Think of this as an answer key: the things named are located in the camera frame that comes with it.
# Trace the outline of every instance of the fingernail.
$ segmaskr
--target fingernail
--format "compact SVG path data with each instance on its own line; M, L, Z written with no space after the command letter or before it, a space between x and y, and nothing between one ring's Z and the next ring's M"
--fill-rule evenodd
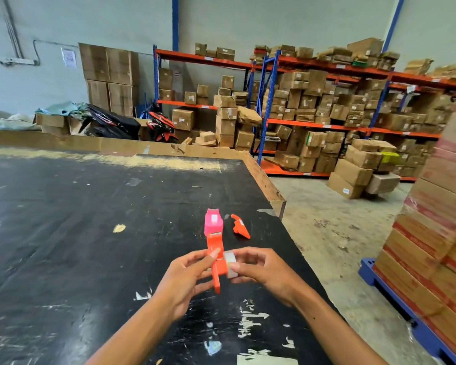
M240 268L240 264L237 262L231 262L228 264L228 267L233 271L237 271Z
M211 251L210 256L212 258L216 258L218 256L218 254L220 253L220 251L221 251L221 249L218 247L217 249Z

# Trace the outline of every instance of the black table surface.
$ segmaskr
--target black table surface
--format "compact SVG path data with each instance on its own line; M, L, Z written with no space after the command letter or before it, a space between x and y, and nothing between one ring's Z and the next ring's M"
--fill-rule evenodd
M84 363L174 258L206 248L207 208L237 214L251 234L236 236L228 217L225 250L273 248L334 307L240 160L0 147L0 365ZM126 228L113 233L117 224ZM221 344L212 355L210 341ZM221 294L192 300L146 363L234 364L248 353L331 363L294 309L225 277Z

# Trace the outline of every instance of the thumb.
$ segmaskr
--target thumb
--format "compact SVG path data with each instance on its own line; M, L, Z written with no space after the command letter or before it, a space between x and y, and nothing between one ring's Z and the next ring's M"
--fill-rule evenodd
M238 275L253 278L260 283L263 283L264 281L263 266L232 262L229 264L229 268L234 272L237 272Z
M206 255L201 261L198 261L197 263L193 264L191 268L196 273L196 276L199 276L203 271L207 270L207 268L210 268L216 261L216 257L219 253L220 249L217 248L211 251L209 255Z

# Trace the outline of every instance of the white wall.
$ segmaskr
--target white wall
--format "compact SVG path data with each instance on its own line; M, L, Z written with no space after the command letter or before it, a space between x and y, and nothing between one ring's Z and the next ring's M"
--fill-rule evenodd
M456 63L456 0L405 0L389 49L400 71L414 59L433 58L430 71Z
M367 37L385 36L395 0L180 0L179 49L194 53L195 42L208 48L236 50L235 60L249 62L255 45L346 46ZM186 89L209 84L214 94L221 75L244 73L187 64Z
M9 0L25 58L36 59L33 39L78 42L152 54L152 44L172 49L172 0ZM78 68L67 68L61 47L37 43L40 67L0 65L0 110L32 114L67 100L87 101ZM0 60L14 57L0 11ZM141 92L152 95L152 56L141 55Z

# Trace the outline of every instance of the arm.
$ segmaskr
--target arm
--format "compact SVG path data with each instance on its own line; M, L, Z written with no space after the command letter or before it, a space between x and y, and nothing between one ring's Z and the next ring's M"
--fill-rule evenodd
M256 281L306 319L334 365L388 365L273 250L245 247L233 250L239 274L233 283Z
M211 275L206 270L219 251L194 251L170 263L152 298L85 365L140 365L172 322L186 313L191 298L213 288L212 280L196 283Z

